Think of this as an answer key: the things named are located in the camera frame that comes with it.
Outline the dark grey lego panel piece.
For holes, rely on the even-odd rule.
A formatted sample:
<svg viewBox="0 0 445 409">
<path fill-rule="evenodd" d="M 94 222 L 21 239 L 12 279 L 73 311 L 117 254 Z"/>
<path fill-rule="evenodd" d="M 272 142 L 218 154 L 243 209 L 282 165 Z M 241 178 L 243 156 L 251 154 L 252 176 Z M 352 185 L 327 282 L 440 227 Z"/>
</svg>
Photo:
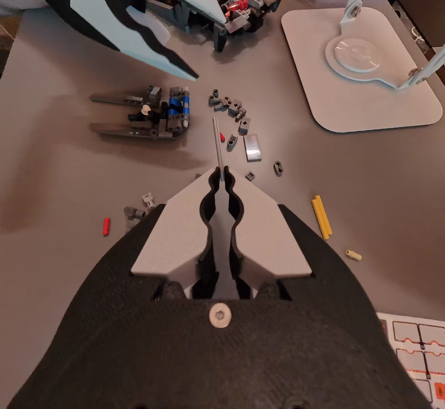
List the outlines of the dark grey lego panel piece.
<svg viewBox="0 0 445 409">
<path fill-rule="evenodd" d="M 147 216 L 147 214 L 151 213 L 151 211 L 153 211 L 151 208 L 142 210 L 135 207 L 126 206 L 124 208 L 125 233 L 130 232 L 131 229 L 138 225 Z"/>
</svg>

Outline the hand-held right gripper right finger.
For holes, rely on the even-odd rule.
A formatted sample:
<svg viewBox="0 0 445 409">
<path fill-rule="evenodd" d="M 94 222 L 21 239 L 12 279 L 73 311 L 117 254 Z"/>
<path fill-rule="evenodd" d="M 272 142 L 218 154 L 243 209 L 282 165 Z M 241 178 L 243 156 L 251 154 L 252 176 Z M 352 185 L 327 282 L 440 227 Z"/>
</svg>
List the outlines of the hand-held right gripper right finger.
<svg viewBox="0 0 445 409">
<path fill-rule="evenodd" d="M 233 168 L 224 168 L 231 229 L 230 270 L 240 295 L 264 283 L 308 277 L 312 269 L 279 204 Z"/>
</svg>

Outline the dark grey flat lego tile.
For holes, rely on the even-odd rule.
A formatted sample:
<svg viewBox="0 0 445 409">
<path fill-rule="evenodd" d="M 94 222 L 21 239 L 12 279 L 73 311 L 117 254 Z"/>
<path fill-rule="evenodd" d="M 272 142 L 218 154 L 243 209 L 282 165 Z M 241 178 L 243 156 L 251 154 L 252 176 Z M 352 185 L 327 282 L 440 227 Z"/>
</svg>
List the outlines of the dark grey flat lego tile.
<svg viewBox="0 0 445 409">
<path fill-rule="evenodd" d="M 243 137 L 247 162 L 259 162 L 262 154 L 257 134 L 247 134 Z"/>
</svg>

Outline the long grey lego axle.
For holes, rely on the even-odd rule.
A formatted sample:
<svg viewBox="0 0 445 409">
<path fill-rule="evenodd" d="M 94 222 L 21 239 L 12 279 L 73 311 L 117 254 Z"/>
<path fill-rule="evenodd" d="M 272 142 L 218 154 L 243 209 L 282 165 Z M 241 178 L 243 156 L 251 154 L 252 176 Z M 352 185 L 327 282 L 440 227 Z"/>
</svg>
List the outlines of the long grey lego axle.
<svg viewBox="0 0 445 409">
<path fill-rule="evenodd" d="M 217 152 L 217 158 L 218 158 L 218 165 L 220 169 L 220 182 L 224 182 L 224 160 L 223 160 L 223 154 L 221 149 L 221 136 L 220 136 L 220 130 L 219 130 L 219 122 L 217 116 L 214 116 L 212 119 L 213 122 L 213 128 L 214 128 L 214 139 L 215 139 L 215 145 L 216 145 L 216 152 Z"/>
</svg>

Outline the cluster of dark grey pieces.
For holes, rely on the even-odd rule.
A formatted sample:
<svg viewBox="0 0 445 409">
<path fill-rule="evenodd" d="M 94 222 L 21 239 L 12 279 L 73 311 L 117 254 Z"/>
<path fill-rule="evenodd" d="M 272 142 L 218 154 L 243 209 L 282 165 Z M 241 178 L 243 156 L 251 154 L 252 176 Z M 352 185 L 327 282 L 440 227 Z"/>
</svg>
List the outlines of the cluster of dark grey pieces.
<svg viewBox="0 0 445 409">
<path fill-rule="evenodd" d="M 247 135 L 251 118 L 247 116 L 247 110 L 243 107 L 242 102 L 237 99 L 232 99 L 229 96 L 220 96 L 219 91 L 214 89 L 208 97 L 208 105 L 214 109 L 215 112 L 224 111 L 238 124 L 238 133 Z"/>
</svg>

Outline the grey blue lego wing assembly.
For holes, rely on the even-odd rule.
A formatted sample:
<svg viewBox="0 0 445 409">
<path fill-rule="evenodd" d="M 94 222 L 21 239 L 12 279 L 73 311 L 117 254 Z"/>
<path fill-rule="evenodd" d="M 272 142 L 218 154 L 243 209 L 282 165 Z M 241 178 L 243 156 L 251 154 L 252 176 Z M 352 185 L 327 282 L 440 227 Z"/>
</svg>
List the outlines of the grey blue lego wing assembly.
<svg viewBox="0 0 445 409">
<path fill-rule="evenodd" d="M 91 131 L 100 135 L 171 140 L 185 135 L 191 125 L 188 87 L 171 87 L 165 96 L 161 87 L 149 85 L 144 93 L 97 93 L 89 99 L 135 109 L 124 124 L 91 123 Z"/>
</svg>

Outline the large black grey lego model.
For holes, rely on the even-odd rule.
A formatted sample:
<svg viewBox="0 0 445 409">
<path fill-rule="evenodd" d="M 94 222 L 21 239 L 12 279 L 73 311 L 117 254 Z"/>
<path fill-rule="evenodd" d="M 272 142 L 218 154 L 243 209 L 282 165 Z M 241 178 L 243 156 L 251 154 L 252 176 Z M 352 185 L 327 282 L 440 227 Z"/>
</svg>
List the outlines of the large black grey lego model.
<svg viewBox="0 0 445 409">
<path fill-rule="evenodd" d="M 214 49 L 222 52 L 227 38 L 243 32 L 254 33 L 264 24 L 264 17 L 275 12 L 281 0 L 217 0 L 225 16 L 222 26 L 203 13 L 194 12 L 182 0 L 146 0 L 147 7 L 185 32 L 192 26 L 213 32 Z"/>
</svg>

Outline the lego sticker sheet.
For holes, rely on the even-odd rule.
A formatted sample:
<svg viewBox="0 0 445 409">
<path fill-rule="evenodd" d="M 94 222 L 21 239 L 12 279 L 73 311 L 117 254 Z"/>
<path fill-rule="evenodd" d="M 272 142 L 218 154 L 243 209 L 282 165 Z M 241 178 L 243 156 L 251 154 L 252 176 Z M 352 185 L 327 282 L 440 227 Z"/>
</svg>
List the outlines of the lego sticker sheet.
<svg viewBox="0 0 445 409">
<path fill-rule="evenodd" d="M 377 313 L 388 342 L 432 408 L 445 407 L 444 321 Z"/>
</svg>

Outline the white metal stand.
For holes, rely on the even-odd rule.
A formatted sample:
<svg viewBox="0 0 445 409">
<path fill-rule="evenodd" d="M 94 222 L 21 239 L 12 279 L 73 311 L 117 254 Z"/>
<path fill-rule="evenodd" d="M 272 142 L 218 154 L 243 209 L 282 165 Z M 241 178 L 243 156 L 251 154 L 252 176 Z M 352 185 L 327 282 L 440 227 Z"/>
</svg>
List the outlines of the white metal stand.
<svg viewBox="0 0 445 409">
<path fill-rule="evenodd" d="M 419 69 L 380 11 L 348 0 L 344 10 L 293 10 L 282 28 L 312 115 L 323 128 L 361 132 L 436 123 L 443 108 L 426 82 L 445 47 Z"/>
</svg>

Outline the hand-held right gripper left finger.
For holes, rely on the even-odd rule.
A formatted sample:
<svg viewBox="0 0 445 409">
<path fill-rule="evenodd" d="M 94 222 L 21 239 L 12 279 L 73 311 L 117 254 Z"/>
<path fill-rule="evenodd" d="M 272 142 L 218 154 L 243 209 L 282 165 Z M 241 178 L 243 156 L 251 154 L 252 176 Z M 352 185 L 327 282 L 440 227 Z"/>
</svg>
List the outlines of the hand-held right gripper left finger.
<svg viewBox="0 0 445 409">
<path fill-rule="evenodd" d="M 219 273 L 209 224 L 221 170 L 210 169 L 163 206 L 131 273 L 175 281 L 193 295 L 213 295 Z"/>
</svg>

